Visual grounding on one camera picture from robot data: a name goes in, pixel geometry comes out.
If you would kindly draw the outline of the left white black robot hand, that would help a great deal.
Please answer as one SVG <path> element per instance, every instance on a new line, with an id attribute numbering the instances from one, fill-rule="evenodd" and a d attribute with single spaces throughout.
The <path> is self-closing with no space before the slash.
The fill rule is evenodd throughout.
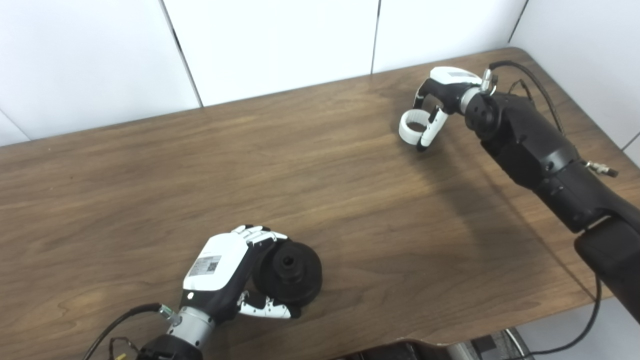
<path id="1" fill-rule="evenodd" d="M 220 326 L 237 314 L 272 319 L 299 319 L 302 310 L 271 295 L 247 291 L 258 259 L 288 235 L 261 225 L 243 224 L 207 240 L 182 283 L 180 308 L 194 308 Z"/>

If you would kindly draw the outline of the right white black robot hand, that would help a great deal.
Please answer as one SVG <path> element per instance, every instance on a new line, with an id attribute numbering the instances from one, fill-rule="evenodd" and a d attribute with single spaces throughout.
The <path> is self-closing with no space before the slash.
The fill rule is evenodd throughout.
<path id="1" fill-rule="evenodd" d="M 434 67 L 429 77 L 420 85 L 413 101 L 414 110 L 422 110 L 425 98 L 434 97 L 439 101 L 427 116 L 425 131 L 417 141 L 416 150 L 425 152 L 442 129 L 449 116 L 464 114 L 464 98 L 470 100 L 482 87 L 482 78 L 468 70 L 452 66 Z"/>

